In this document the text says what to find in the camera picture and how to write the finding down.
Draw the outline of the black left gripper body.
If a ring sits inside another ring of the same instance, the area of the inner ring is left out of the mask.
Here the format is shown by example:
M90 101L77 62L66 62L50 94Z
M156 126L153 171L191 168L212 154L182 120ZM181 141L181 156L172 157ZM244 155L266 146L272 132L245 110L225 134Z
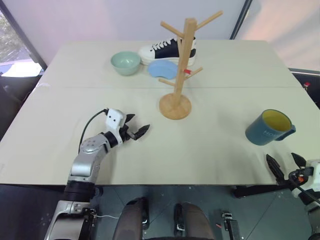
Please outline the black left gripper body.
M124 124L120 129L119 129L119 135L122 139L122 142L126 142L128 140L135 140L135 134L129 131L129 127Z

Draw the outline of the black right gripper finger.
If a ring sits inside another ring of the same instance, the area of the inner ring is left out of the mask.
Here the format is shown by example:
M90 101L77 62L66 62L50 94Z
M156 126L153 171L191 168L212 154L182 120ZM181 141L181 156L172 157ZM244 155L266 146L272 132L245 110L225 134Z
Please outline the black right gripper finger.
M266 162L271 170L272 174L275 176L275 180L278 185L285 184L285 175L282 172L279 163L269 154L266 155Z
M295 162L295 164L300 168L305 168L306 167L306 160L300 156L299 154L296 154L294 152L291 153L293 160Z

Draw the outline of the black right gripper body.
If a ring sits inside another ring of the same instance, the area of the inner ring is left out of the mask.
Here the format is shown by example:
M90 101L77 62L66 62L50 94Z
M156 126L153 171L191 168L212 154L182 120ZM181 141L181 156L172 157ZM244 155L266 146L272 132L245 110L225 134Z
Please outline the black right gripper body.
M314 167L306 166L296 169L289 173L288 180L294 188L300 191L313 190L312 176L314 173Z

